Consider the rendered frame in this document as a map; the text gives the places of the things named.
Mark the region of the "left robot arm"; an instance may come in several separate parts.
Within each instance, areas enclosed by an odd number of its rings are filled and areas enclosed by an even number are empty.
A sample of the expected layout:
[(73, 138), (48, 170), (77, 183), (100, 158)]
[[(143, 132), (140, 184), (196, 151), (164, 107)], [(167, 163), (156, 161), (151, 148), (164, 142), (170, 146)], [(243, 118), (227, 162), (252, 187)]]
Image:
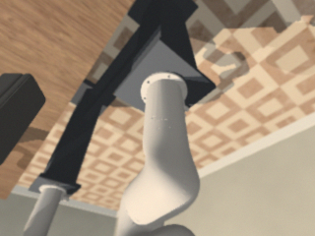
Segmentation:
[(41, 194), (26, 225), (24, 236), (47, 236), (60, 201), (70, 200), (65, 196), (67, 190), (61, 186), (45, 184), (39, 189)]

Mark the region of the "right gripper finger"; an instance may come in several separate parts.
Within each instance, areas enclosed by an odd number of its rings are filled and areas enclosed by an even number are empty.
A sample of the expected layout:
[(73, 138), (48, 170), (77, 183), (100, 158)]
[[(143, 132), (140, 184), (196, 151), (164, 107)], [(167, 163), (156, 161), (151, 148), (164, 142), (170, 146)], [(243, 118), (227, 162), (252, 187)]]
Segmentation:
[(0, 165), (45, 101), (32, 74), (4, 73), (0, 76)]

